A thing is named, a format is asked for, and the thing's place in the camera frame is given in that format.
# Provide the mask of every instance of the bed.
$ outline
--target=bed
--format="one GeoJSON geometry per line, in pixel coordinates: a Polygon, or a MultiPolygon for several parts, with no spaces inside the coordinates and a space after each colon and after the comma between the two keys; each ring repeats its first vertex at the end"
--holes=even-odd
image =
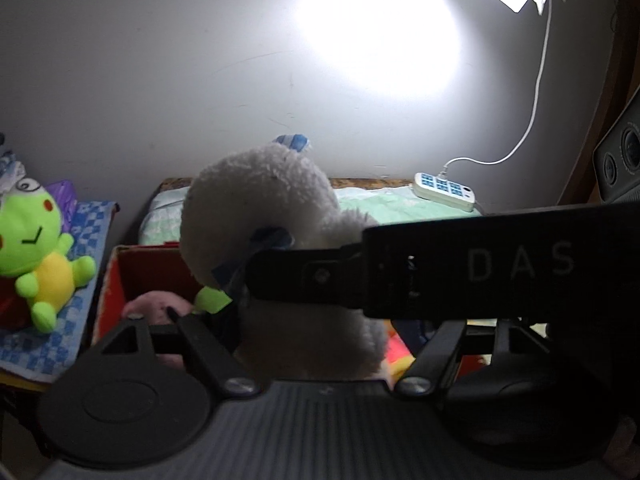
{"type": "MultiPolygon", "coordinates": [[[[380,224],[415,222],[445,218],[476,216],[447,205],[418,198],[410,188],[410,180],[371,178],[331,178],[340,208],[360,209],[380,224]]],[[[163,245],[180,238],[182,203],[191,184],[190,178],[168,178],[162,181],[142,222],[139,244],[163,245]]]]}

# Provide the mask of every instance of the black speaker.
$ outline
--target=black speaker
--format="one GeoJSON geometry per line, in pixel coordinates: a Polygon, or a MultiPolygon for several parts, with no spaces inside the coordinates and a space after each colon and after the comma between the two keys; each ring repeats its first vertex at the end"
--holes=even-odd
{"type": "Polygon", "coordinates": [[[640,94],[638,90],[593,152],[604,203],[640,202],[640,94]]]}

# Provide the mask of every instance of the gray ribbed surface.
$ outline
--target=gray ribbed surface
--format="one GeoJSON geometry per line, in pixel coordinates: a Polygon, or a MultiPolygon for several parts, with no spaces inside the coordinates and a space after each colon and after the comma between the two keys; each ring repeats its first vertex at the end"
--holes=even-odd
{"type": "Polygon", "coordinates": [[[627,191],[623,196],[614,202],[640,202],[640,187],[627,191]]]}
{"type": "Polygon", "coordinates": [[[228,402],[189,449],[129,472],[65,463],[45,480],[420,480],[613,479],[599,463],[559,472],[489,463],[457,444],[427,405],[397,402],[384,383],[274,384],[267,394],[228,402]]]}

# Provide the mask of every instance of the blue tag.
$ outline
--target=blue tag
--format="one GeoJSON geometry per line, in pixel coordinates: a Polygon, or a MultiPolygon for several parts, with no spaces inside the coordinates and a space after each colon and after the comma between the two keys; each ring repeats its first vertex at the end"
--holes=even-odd
{"type": "Polygon", "coordinates": [[[225,262],[211,271],[220,288],[232,299],[237,300],[244,287],[244,266],[254,254],[267,249],[289,249],[293,237],[282,227],[256,229],[249,240],[248,249],[242,256],[225,262]]]}
{"type": "Polygon", "coordinates": [[[309,143],[309,139],[307,139],[304,135],[295,134],[295,135],[280,135],[273,142],[277,142],[278,144],[282,144],[286,146],[290,150],[293,150],[298,153],[302,153],[305,150],[309,149],[311,144],[309,143]]]}

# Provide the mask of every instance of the cardboard box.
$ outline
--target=cardboard box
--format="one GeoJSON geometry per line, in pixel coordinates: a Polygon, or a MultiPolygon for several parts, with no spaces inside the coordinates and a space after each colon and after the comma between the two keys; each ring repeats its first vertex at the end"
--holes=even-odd
{"type": "Polygon", "coordinates": [[[141,294],[165,290],[193,303],[201,288],[180,256],[177,244],[117,246],[111,251],[104,274],[92,344],[120,322],[125,304],[141,294]]]}

